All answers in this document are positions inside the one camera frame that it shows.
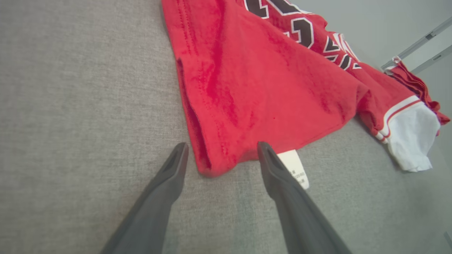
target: gray fabric surface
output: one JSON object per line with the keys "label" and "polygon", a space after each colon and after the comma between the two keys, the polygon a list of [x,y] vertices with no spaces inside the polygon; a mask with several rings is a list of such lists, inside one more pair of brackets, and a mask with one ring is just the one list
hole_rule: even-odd
{"label": "gray fabric surface", "polygon": [[[181,141],[158,0],[0,2],[2,253],[99,252]],[[451,172],[399,171],[355,119],[299,154],[355,253],[422,253],[450,223]],[[285,252],[259,163],[206,179],[190,154],[164,253]]]}

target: white sleeve cuff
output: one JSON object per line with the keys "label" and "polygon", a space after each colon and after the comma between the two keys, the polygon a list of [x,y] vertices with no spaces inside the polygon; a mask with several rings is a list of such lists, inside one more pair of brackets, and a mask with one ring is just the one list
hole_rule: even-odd
{"label": "white sleeve cuff", "polygon": [[422,101],[413,101],[385,115],[385,127],[377,138],[388,144],[389,152],[403,170],[419,172],[432,168],[427,153],[440,124]]}

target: jersey number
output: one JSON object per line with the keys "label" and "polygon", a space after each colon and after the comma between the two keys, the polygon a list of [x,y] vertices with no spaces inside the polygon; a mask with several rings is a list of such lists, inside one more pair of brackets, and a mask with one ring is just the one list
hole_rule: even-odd
{"label": "jersey number", "polygon": [[[262,0],[244,0],[245,8],[263,18],[268,19],[268,6],[262,6]],[[282,16],[287,16],[297,13],[309,13],[300,10],[296,5],[290,4],[285,0],[267,0]],[[291,20],[292,33],[298,34],[297,42],[307,48],[310,48],[314,44],[314,33],[312,29],[312,23],[306,18],[297,18]]]}

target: red jersey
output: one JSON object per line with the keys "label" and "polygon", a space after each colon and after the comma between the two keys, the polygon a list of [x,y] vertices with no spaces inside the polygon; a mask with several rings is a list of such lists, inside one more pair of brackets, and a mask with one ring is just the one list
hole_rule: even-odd
{"label": "red jersey", "polygon": [[322,17],[285,0],[162,5],[200,173],[215,177],[257,159],[258,141],[277,153],[301,148],[356,113],[403,169],[431,168],[435,114],[359,62]]}

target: clothing label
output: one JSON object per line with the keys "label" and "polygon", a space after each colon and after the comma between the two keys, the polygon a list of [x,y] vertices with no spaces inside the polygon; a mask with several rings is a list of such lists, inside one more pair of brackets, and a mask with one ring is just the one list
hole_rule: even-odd
{"label": "clothing label", "polygon": [[290,150],[277,155],[301,187],[305,190],[309,188],[309,180],[297,151]]}

